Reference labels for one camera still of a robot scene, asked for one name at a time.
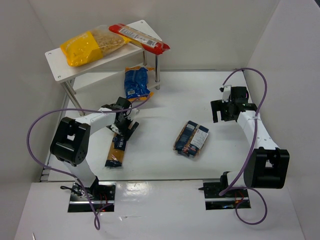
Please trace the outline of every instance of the cable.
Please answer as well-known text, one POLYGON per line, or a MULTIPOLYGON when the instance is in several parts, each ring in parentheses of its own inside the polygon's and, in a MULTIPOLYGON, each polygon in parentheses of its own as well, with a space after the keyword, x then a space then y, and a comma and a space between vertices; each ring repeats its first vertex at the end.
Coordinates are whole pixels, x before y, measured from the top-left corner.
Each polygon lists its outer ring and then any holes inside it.
POLYGON ((103 208, 101 208, 98 212, 96 212, 95 210, 95 207, 89 197, 89 194, 84 186, 84 184, 81 182, 81 180, 74 174, 72 173, 69 173, 67 171, 62 171, 60 169, 56 169, 56 168, 53 168, 51 166, 47 166, 45 165, 44 163, 42 163, 41 161, 39 161, 36 156, 34 155, 34 153, 32 152, 31 150, 31 147, 30 147, 30 135, 31 135, 31 131, 32 129, 34 128, 34 126, 37 124, 37 122, 39 122, 41 119, 43 119, 44 117, 50 115, 50 114, 53 114, 53 113, 57 113, 57 112, 64 112, 64 111, 83 111, 83 112, 88 112, 88 113, 105 113, 105 114, 110 114, 110 113, 121 113, 121 112, 127 112, 128 110, 132 110, 132 109, 136 109, 140 106, 142 106, 143 104, 146 103, 146 101, 148 101, 150 98, 150 94, 147 95, 146 97, 146 100, 144 100, 143 102, 141 102, 140 104, 134 106, 134 107, 131 107, 131 108, 126 108, 126 109, 120 109, 120 110, 111 110, 111 111, 97 111, 97 110, 91 110, 91 109, 82 109, 82 108, 62 108, 62 109, 56 109, 56 110, 51 110, 51 111, 48 111, 44 114, 42 114, 41 116, 39 116, 32 124, 31 126, 29 127, 29 130, 26 134, 26 147, 28 149, 28 152, 30 154, 30 156, 32 157, 32 159, 37 163, 39 164, 40 166, 42 166, 43 168, 45 169, 50 169, 52 171, 56 171, 58 173, 62 173, 62 174, 66 174, 66 175, 69 175, 73 178, 75 178, 78 183, 81 185, 84 193, 85 193, 85 196, 86 198, 88 199, 88 202, 89 202, 89 205, 90 205, 90 208, 94 214, 94 226, 97 230, 100 230, 100 221, 99 221, 99 213, 100 211, 102 211, 105 207, 108 206, 108 204, 106 206, 104 206, 103 208))
MULTIPOLYGON (((262 106, 262 104, 264 103, 265 101, 265 98, 266 98, 266 95, 267 95, 267 80, 265 78, 265 76, 258 70, 254 69, 254 68, 250 68, 250 67, 242 67, 242 68, 239 68, 239 69, 236 69, 234 70, 227 78, 226 80, 223 82, 222 86, 224 86, 226 84, 226 82, 230 79, 230 77, 235 74, 236 72, 239 72, 239 71, 243 71, 243 70, 251 70, 251 71, 254 71, 256 73, 258 73, 262 79, 263 79, 263 82, 264 82, 264 93, 263 93, 263 96, 262 96, 262 99, 255 111, 255 118, 254 118, 254 132, 253 132, 253 138, 252 138, 252 143, 251 143, 251 146, 250 146, 250 149, 249 149, 249 152, 248 152, 248 155, 246 156, 246 159, 245 159, 245 162, 241 168, 241 170, 239 171, 238 175, 234 178, 234 180, 229 184, 229 186, 222 190, 220 193, 219 193, 219 196, 223 196, 225 195, 228 191, 232 190, 232 189, 244 189, 244 188, 234 188, 233 185, 238 181, 238 179, 240 178, 240 176, 243 174, 243 172, 245 171, 247 165, 248 165, 248 162, 249 162, 249 159, 251 157, 251 154, 254 150, 254 147, 255 147, 255 143, 256 143, 256 139, 257 139, 257 132, 258 132, 258 119, 257 119, 257 116, 258 116, 258 113, 260 111, 260 108, 262 106)), ((258 221, 258 222, 254 222, 254 223, 250 223, 250 222, 246 222, 244 221, 239 215, 238 215, 238 206, 239 204, 243 203, 244 201, 241 201, 240 203, 238 203, 238 205, 235 207, 235 213, 237 215, 237 217, 245 224, 249 224, 249 225, 257 225, 257 224, 260 224, 262 223, 265 219, 266 219, 266 216, 267 216, 267 212, 268 212, 268 209, 267 209, 267 204, 266 204, 266 201, 264 199, 264 197, 260 194, 260 192, 258 192, 257 190, 255 190, 254 188, 247 188, 245 187, 245 189, 251 189, 253 191, 255 191, 262 199, 263 203, 264 203, 264 206, 265 206, 265 214, 264 214, 264 217, 258 221)))

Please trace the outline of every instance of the white label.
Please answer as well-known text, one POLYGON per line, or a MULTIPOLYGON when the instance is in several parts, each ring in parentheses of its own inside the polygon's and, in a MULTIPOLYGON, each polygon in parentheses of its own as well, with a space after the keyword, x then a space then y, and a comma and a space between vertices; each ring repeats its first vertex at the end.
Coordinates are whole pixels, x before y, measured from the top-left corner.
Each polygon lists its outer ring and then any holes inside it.
POLYGON ((208 137, 208 133, 198 129, 195 135, 192 138, 190 144, 195 145, 198 149, 201 149, 204 145, 206 139, 208 137))
POLYGON ((187 124, 186 127, 191 129, 191 130, 195 129, 195 126, 192 126, 191 124, 187 124))
POLYGON ((130 31, 126 28, 121 28, 119 32, 122 33, 123 35, 131 38, 131 39, 137 40, 138 42, 143 43, 145 45, 148 45, 150 47, 154 47, 156 45, 155 41, 153 41, 145 36, 139 35, 133 31, 130 31))

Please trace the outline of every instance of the robotic arm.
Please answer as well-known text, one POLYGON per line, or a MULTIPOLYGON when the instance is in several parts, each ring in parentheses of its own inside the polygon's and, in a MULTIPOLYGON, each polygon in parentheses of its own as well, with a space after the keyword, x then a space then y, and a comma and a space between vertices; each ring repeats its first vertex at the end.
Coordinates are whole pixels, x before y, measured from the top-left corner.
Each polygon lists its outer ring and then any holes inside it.
MULTIPOLYGON (((131 109, 129 114, 125 111, 104 112, 128 109, 130 106, 130 101, 119 97, 115 104, 102 106, 99 109, 101 113, 91 113, 76 119, 64 117, 58 125, 50 152, 81 180, 92 198, 104 193, 105 190, 103 185, 99 185, 98 177, 93 174, 86 160, 89 137, 107 127, 128 140, 139 125, 133 121, 139 110, 131 109)), ((82 192, 79 184, 76 184, 76 188, 75 191, 82 192)))
MULTIPOLYGON (((221 100, 211 102, 213 122, 218 122, 218 114, 222 121, 235 120, 243 129, 249 143, 252 142, 257 118, 257 136, 254 150, 241 178, 235 187, 281 189, 285 184, 289 165, 289 153, 280 149, 268 134, 260 114, 255 117, 257 106, 248 103, 249 92, 245 86, 225 85, 221 100)), ((224 172, 220 178, 223 188, 235 179, 238 172, 224 172)))

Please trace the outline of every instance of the shelf top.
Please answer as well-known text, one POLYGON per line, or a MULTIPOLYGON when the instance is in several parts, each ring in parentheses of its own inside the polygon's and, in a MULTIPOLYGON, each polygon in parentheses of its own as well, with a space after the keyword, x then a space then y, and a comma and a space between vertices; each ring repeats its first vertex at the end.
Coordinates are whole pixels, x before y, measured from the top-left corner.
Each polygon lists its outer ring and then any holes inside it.
MULTIPOLYGON (((156 32, 144 20, 133 22, 128 24, 128 26, 161 40, 156 32)), ((45 57, 51 68, 54 80, 58 83, 63 83, 82 74, 91 72, 96 67, 107 64, 114 60, 127 58, 140 52, 143 52, 142 48, 132 43, 128 43, 102 59, 76 67, 69 66, 67 64, 66 56, 61 51, 60 47, 46 52, 45 57)))

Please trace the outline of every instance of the food package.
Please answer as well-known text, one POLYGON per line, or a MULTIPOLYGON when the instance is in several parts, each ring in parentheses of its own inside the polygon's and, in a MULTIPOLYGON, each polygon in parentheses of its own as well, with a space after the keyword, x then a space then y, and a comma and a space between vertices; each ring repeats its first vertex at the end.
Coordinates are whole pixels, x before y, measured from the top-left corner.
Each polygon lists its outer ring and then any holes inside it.
POLYGON ((115 133, 104 166, 109 168, 121 167, 125 156, 126 145, 127 141, 124 137, 115 133))
POLYGON ((145 49, 146 51, 160 55, 164 51, 170 49, 170 47, 164 42, 149 36, 141 31, 138 31, 132 27, 124 25, 122 23, 115 24, 109 27, 111 32, 120 34, 132 40, 132 43, 145 49))
POLYGON ((60 48, 68 65, 77 67, 102 59, 130 41, 109 31, 107 25, 101 25, 69 39, 60 48))
POLYGON ((173 150, 178 154, 194 158, 199 154, 207 137, 209 129, 193 121, 188 121, 177 137, 173 150))
POLYGON ((148 71, 154 70, 153 67, 126 67, 124 78, 124 91, 125 96, 129 101, 135 99, 146 100, 148 94, 150 97, 154 94, 147 88, 148 84, 148 71))

